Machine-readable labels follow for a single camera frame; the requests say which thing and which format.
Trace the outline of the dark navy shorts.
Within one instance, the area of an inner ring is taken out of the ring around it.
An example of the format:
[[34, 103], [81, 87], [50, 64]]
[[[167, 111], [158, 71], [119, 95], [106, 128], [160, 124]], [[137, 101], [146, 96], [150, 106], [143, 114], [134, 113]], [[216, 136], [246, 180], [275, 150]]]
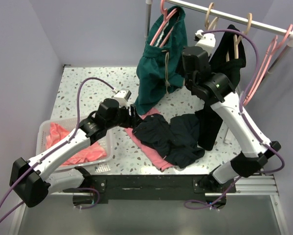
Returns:
[[176, 116], [170, 122], [161, 114], [151, 114], [132, 133], [143, 145], [179, 168], [185, 168], [205, 155], [205, 150], [198, 146], [200, 121], [195, 114]]

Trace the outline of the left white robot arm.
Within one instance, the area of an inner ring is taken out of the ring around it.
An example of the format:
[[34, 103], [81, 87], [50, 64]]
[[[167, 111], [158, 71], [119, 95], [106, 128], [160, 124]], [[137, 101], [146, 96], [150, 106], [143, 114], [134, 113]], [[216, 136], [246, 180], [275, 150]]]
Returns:
[[91, 180], [79, 167], [58, 175], [54, 171], [70, 157], [105, 137], [108, 130], [114, 127], [134, 129], [142, 119], [135, 105], [121, 106], [117, 100], [107, 98], [96, 111], [77, 121], [76, 128], [48, 150], [29, 160], [18, 158], [13, 162], [11, 189], [29, 208], [56, 191], [69, 188], [88, 191]]

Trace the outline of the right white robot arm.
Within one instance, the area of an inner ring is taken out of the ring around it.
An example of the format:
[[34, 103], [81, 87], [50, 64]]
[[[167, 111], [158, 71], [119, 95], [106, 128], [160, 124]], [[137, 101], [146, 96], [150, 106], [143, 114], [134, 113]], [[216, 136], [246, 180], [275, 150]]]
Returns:
[[240, 154], [200, 180], [201, 187], [219, 192], [229, 180], [238, 176], [247, 178], [262, 169], [281, 145], [266, 137], [240, 106], [239, 96], [228, 77], [211, 71], [205, 50], [185, 47], [181, 57], [186, 88], [217, 113], [241, 147]]

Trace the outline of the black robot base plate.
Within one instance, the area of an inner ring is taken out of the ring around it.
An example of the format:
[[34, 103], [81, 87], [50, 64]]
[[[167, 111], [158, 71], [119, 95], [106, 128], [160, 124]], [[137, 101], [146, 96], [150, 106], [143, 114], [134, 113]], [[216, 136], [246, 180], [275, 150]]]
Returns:
[[110, 200], [200, 200], [207, 193], [223, 193], [233, 180], [222, 186], [203, 186], [203, 175], [92, 175], [79, 188], [65, 189], [74, 193], [74, 205], [89, 204], [98, 199], [99, 203]]

